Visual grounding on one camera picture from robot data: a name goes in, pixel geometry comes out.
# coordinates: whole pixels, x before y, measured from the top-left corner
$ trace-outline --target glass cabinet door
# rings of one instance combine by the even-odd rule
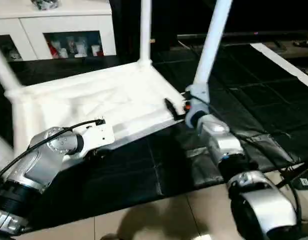
[[[23,61],[10,35],[0,35],[0,51],[8,62]]]
[[[49,32],[43,35],[53,59],[104,55],[99,31]]]
[[[9,62],[37,60],[26,32],[17,18],[0,19],[0,50]]]

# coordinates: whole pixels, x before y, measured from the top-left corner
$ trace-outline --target black surface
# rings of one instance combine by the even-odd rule
[[[189,50],[155,53],[154,67],[179,92],[194,79]],[[24,85],[127,63],[103,58],[14,62]],[[209,81],[211,104],[237,134],[253,137],[280,167],[308,160],[308,88],[250,46],[220,49]],[[2,96],[0,101],[7,101]],[[12,140],[11,105],[0,104],[0,135]],[[36,228],[97,216],[136,204],[220,184],[205,144],[183,123],[127,144],[60,173],[39,202]],[[262,171],[271,162],[243,142]]]

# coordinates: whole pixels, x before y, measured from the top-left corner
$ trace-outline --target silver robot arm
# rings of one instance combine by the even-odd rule
[[[186,89],[190,108],[184,120],[206,143],[226,182],[238,232],[246,240],[302,239],[305,235],[297,226],[291,202],[258,170],[256,162],[247,160],[229,126],[210,114],[207,87],[193,84]]]
[[[89,124],[80,133],[66,131],[34,149],[15,165],[0,187],[0,234],[22,233],[28,225],[29,213],[62,169],[64,159],[83,158],[90,150],[114,142],[112,128],[105,125]],[[29,147],[63,129],[51,127],[35,135]]]

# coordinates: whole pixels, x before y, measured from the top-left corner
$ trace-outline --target wire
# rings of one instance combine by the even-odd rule
[[[13,165],[15,165],[18,161],[20,161],[22,158],[24,158],[26,155],[28,155],[30,152],[32,152],[33,150],[37,149],[38,147],[48,143],[49,141],[57,138],[58,136],[62,135],[63,133],[66,133],[68,131],[73,130],[74,128],[77,128],[79,126],[85,125],[85,124],[91,124],[91,123],[96,123],[96,125],[100,125],[103,124],[105,121],[104,119],[96,119],[96,120],[90,120],[90,121],[83,121],[81,123],[75,124],[73,126],[64,128],[63,130],[55,133],[54,135],[36,143],[35,145],[29,147],[26,151],[24,151],[23,153],[21,153],[19,156],[17,156],[13,161],[11,161],[8,165],[6,165],[1,171],[0,171],[0,177],[6,173],[6,171],[8,171]]]
[[[197,96],[193,96],[191,95],[192,98],[197,99],[199,101],[201,101],[202,103],[206,104],[209,108],[212,108],[213,112],[215,112],[219,118],[222,119],[221,114],[213,107],[211,106],[208,102],[204,101],[203,99],[197,97]],[[235,132],[231,131],[231,133],[238,138],[239,140],[242,140],[244,142],[246,142],[247,144],[253,146],[254,148],[256,148],[257,150],[259,150],[275,167],[275,169],[282,175],[282,177],[284,178],[284,182],[285,184],[287,184],[294,196],[295,199],[295,212],[296,212],[296,218],[297,218],[297,226],[300,228],[302,225],[302,206],[300,204],[300,198],[299,195],[297,193],[297,191],[295,190],[295,188],[293,187],[290,179],[288,177],[286,177],[285,173],[280,169],[280,167],[276,164],[276,162],[272,159],[272,157],[270,157],[268,155],[268,153],[257,143],[252,142],[248,139],[248,137],[246,136],[240,136],[238,134],[236,134]]]
[[[189,47],[187,45],[185,45],[183,42],[181,42],[180,40],[177,40],[177,42],[182,45],[185,49],[187,50],[190,50],[197,59],[200,59],[200,55],[192,48],[192,47]]]

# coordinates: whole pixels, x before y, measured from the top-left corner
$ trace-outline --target black cable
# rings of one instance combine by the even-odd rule
[[[217,114],[219,115],[219,117],[222,119],[221,117],[221,114],[214,108],[212,107],[209,103],[207,103],[206,101],[204,101],[203,99],[197,97],[197,96],[193,96],[191,95],[192,98],[194,99],[197,99],[199,101],[201,101],[202,103],[206,104],[208,107],[212,108],[212,110]],[[237,135],[236,133],[232,132],[231,133],[236,137],[238,138],[239,140],[242,140],[244,142],[246,142],[247,144],[253,146],[254,148],[256,148],[257,150],[259,150],[272,164],[273,166],[276,168],[276,170],[282,175],[282,177],[284,178],[285,180],[285,184],[287,184],[289,186],[289,188],[291,189],[292,191],[292,194],[294,196],[294,199],[295,199],[295,207],[296,207],[296,218],[297,218],[297,225],[298,227],[301,227],[302,225],[302,206],[300,204],[300,198],[299,198],[299,195],[297,193],[297,191],[295,190],[295,188],[293,187],[291,181],[289,178],[287,178],[285,176],[285,173],[280,169],[280,167],[276,164],[276,162],[268,155],[268,153],[260,146],[258,145],[257,143],[255,142],[252,142],[250,140],[248,140],[248,137],[243,137],[243,136],[239,136]]]
[[[0,177],[7,171],[9,170],[13,165],[15,165],[19,160],[24,158],[27,154],[32,152],[34,149],[37,149],[38,147],[42,146],[43,144],[48,143],[49,141],[57,138],[58,136],[62,135],[63,133],[66,133],[68,131],[73,130],[74,128],[77,128],[79,126],[85,125],[85,124],[91,124],[91,123],[96,123],[96,125],[103,124],[105,121],[103,119],[96,119],[96,120],[90,120],[90,121],[83,121],[81,123],[75,124],[73,126],[64,128],[63,130],[59,131],[58,133],[55,133],[54,135],[34,144],[33,146],[29,147],[26,151],[21,153],[18,157],[16,157],[13,161],[11,161],[8,165],[6,165],[1,171],[0,171]]]
[[[290,170],[288,172],[288,175],[286,175],[282,181],[280,181],[278,184],[276,184],[276,187],[279,188],[279,189],[284,187],[287,184],[286,179],[288,179],[292,182],[293,180],[297,179],[299,176],[301,176],[307,170],[308,170],[308,160],[305,161],[301,166],[299,166],[299,167],[297,167],[293,170]]]

